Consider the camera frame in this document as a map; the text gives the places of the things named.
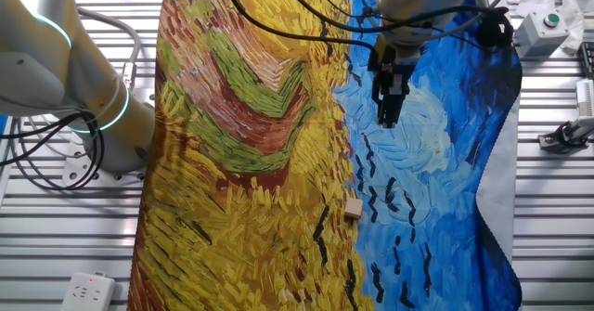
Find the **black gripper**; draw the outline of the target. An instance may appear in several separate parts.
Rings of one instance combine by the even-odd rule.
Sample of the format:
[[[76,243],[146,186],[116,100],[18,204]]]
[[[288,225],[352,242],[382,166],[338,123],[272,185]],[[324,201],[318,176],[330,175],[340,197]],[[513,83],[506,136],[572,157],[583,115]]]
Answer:
[[[373,71],[372,100],[377,105],[378,124],[394,128],[408,89],[408,80],[420,59],[420,45],[394,43],[379,35],[368,69]]]

